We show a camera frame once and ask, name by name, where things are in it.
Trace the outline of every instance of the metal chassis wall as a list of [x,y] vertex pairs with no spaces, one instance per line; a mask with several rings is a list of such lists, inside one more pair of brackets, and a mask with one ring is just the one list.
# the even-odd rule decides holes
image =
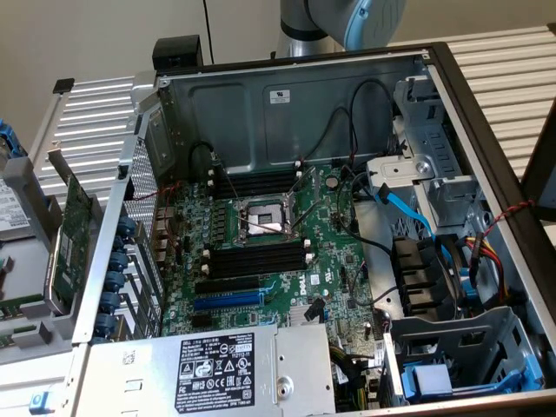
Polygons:
[[[473,94],[457,63],[451,56],[449,49],[443,43],[432,45],[417,45],[412,47],[401,47],[387,50],[371,50],[349,54],[333,54],[329,56],[319,56],[309,59],[286,59],[269,62],[244,63],[238,65],[216,65],[203,69],[207,73],[219,73],[227,70],[256,71],[257,69],[268,69],[271,67],[281,67],[296,65],[299,63],[321,63],[330,59],[381,59],[390,53],[414,54],[420,51],[427,59],[431,77],[435,81],[439,93],[447,107],[447,113],[451,116],[454,127],[460,136],[460,146],[469,159],[480,185],[483,188],[494,215],[501,213],[503,208],[523,200],[523,194],[512,169],[504,157],[499,144],[493,136],[493,132],[488,126],[487,120],[480,111]],[[121,163],[131,163],[129,160],[133,155],[134,140],[128,140],[124,144]],[[112,193],[123,195],[127,180],[116,180]],[[122,199],[109,199],[109,208],[116,209],[122,205]],[[116,224],[111,220],[103,224],[103,229],[99,236],[102,239],[111,239],[114,236]],[[550,288],[548,274],[556,269],[556,253],[548,241],[546,234],[542,230],[539,221],[534,217],[530,210],[523,210],[517,215],[509,218],[507,222],[499,225],[500,232],[504,236],[516,266],[520,272],[529,295],[533,299],[533,304],[539,315],[546,335],[553,346],[556,346],[556,304],[551,305],[550,301],[556,300],[556,288]],[[91,270],[94,276],[89,277],[86,288],[86,299],[83,304],[91,304],[91,311],[80,315],[77,322],[76,333],[73,342],[78,345],[75,350],[74,362],[71,371],[66,379],[68,390],[66,398],[63,400],[62,415],[72,415],[72,410],[76,409],[75,401],[78,400],[78,393],[83,372],[86,370],[86,361],[91,347],[87,345],[90,339],[90,332],[93,327],[96,305],[100,297],[102,283],[97,280],[96,275],[103,278],[105,265],[99,259],[95,262]],[[486,397],[471,400],[456,400],[442,402],[433,405],[411,406],[400,409],[375,410],[360,413],[360,416],[371,415],[425,415],[425,414],[453,414],[469,413],[475,411],[486,411],[486,409],[497,409],[506,407],[542,407],[547,403],[556,402],[556,389],[549,389],[538,393],[509,394],[503,396]]]

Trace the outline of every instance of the circuit board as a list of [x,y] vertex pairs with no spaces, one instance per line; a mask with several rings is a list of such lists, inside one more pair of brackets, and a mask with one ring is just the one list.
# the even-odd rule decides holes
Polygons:
[[68,197],[63,211],[62,225],[58,234],[59,249],[56,256],[52,287],[58,297],[71,304],[74,294],[81,288],[87,273],[89,251],[89,221],[91,202],[79,181],[71,175],[68,181]]
[[[310,177],[295,193],[295,215],[304,214],[315,203],[310,214],[299,224],[299,236],[311,241],[315,261],[307,269],[260,277],[261,288],[268,291],[264,306],[218,308],[210,310],[212,327],[202,330],[219,330],[260,326],[276,323],[279,327],[294,325],[294,311],[305,311],[311,302],[321,297],[326,302],[325,322],[329,339],[340,343],[347,352],[370,355],[374,351],[372,337],[364,336],[365,325],[372,321],[370,308],[356,306],[350,301],[345,279],[342,283],[341,270],[353,280],[363,262],[360,243],[337,229],[332,221],[336,212],[336,192],[326,185],[326,179],[340,178],[340,170],[329,165],[316,168],[319,176],[318,193],[314,192],[314,178]],[[348,187],[342,199],[348,198]],[[193,328],[190,317],[195,315],[193,301],[195,284],[204,281],[201,255],[206,243],[218,248],[232,248],[237,234],[233,200],[213,201],[207,190],[199,184],[182,189],[173,205],[182,211],[185,221],[178,227],[177,235],[188,242],[189,251],[184,255],[181,266],[169,253],[167,268],[174,271],[166,276],[166,308],[162,322],[162,335],[189,334],[199,332]],[[269,235],[257,238],[268,243],[280,239]],[[356,294],[360,299],[370,296],[367,278],[361,275],[356,282]]]

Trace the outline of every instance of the power supply label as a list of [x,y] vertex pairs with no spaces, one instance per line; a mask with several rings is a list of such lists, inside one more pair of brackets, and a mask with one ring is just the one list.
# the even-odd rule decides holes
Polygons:
[[182,341],[175,390],[179,414],[255,404],[255,334]]

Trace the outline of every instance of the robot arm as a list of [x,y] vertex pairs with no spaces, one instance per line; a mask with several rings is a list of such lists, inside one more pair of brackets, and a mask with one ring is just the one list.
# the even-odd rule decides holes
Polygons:
[[406,0],[281,0],[278,56],[332,52],[330,37],[346,50],[386,46],[405,6]]

